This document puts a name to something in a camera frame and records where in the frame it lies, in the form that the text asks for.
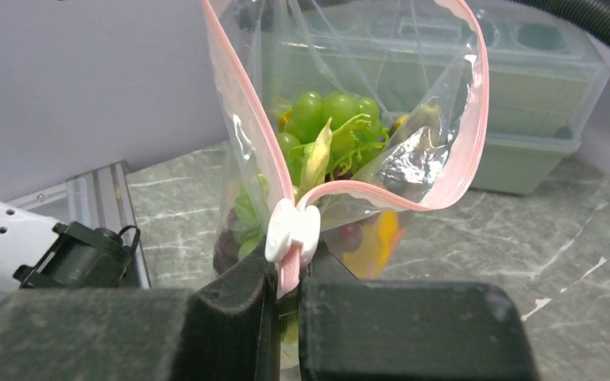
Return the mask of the green white celery stalk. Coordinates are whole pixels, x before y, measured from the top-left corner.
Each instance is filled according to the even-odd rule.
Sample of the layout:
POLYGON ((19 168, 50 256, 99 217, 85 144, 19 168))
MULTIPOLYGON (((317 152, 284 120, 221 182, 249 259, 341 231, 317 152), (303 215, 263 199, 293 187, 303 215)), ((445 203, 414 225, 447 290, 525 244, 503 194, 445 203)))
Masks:
POLYGON ((284 129, 276 134, 296 200, 326 182, 351 179, 384 148, 385 128, 376 117, 358 114, 336 129, 332 124, 316 125, 311 137, 284 129))

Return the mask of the green grape bunch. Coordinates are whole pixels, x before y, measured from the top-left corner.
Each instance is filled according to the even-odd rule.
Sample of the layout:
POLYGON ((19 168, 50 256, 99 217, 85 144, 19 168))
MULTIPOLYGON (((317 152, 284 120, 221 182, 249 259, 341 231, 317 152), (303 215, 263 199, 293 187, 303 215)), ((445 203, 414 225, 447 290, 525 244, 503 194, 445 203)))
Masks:
MULTIPOLYGON (((295 200, 321 184, 352 179, 382 153, 388 135, 372 98, 340 92, 326 97, 313 91, 301 94, 279 116, 276 135, 295 200)), ((263 236, 252 199, 240 187, 214 255, 236 262, 254 250, 263 236)))

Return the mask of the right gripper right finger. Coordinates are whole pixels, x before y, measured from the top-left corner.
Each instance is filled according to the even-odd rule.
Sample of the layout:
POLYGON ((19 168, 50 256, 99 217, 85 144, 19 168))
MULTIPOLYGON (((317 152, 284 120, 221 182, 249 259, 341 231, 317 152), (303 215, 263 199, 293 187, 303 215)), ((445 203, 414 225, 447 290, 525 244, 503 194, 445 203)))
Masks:
POLYGON ((321 244, 299 286, 304 380, 536 380, 515 303, 478 282, 359 279, 321 244))

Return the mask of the yellow banana bunch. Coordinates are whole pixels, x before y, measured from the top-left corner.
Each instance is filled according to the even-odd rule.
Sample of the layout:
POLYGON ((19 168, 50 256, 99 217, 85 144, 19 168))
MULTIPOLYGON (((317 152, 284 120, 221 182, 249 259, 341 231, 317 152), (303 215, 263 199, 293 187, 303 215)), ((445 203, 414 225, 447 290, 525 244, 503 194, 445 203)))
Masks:
POLYGON ((378 275, 403 234, 398 212, 362 212, 347 216, 343 225, 322 229, 320 209, 312 204, 298 210, 297 202, 323 184, 357 181, 409 121, 419 127, 440 127, 437 109, 429 106, 399 117, 391 128, 384 127, 378 111, 368 106, 342 115, 338 127, 333 127, 333 119, 325 117, 322 107, 307 110, 304 117, 294 117, 292 110, 282 113, 276 139, 287 164, 293 199, 279 201, 272 212, 266 259, 284 264, 287 251, 299 244, 300 263, 307 264, 315 239, 322 238, 354 273, 364 278, 378 275))

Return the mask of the purple grape bunch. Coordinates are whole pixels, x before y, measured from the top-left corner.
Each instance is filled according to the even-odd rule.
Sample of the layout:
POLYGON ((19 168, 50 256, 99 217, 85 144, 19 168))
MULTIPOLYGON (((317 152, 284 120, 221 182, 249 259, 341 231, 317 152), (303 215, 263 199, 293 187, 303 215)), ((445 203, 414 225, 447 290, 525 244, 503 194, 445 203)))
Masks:
POLYGON ((221 275, 254 251, 287 270, 307 266, 322 246, 359 279, 376 278, 392 256, 399 229, 397 212, 384 211, 360 221, 319 232, 320 213, 308 206, 298 211, 283 200, 268 228, 241 220, 235 209, 214 243, 213 268, 221 275))

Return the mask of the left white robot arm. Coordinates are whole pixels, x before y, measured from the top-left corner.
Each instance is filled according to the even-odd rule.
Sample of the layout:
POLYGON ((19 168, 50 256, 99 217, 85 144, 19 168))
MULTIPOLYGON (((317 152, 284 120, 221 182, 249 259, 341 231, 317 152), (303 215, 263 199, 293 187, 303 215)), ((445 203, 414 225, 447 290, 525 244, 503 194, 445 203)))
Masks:
POLYGON ((22 288, 151 286, 130 205, 60 185, 0 201, 0 298, 22 288))

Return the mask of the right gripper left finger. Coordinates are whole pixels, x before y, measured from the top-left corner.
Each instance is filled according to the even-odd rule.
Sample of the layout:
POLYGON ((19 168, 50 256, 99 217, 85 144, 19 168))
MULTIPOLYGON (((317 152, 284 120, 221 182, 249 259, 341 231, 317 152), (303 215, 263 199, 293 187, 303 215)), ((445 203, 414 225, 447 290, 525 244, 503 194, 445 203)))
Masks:
POLYGON ((16 291, 0 300, 0 380, 276 380, 275 293, 257 253, 197 291, 16 291))

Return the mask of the clear pink zip top bag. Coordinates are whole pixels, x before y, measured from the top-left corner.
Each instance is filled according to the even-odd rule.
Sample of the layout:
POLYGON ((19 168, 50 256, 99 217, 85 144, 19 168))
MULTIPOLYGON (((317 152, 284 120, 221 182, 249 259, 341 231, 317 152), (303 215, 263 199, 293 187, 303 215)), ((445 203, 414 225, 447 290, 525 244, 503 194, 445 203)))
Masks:
POLYGON ((277 273, 280 366, 298 366, 298 270, 328 248, 376 278, 407 219, 469 189, 489 39, 470 1, 205 1, 229 132, 214 269, 277 273))

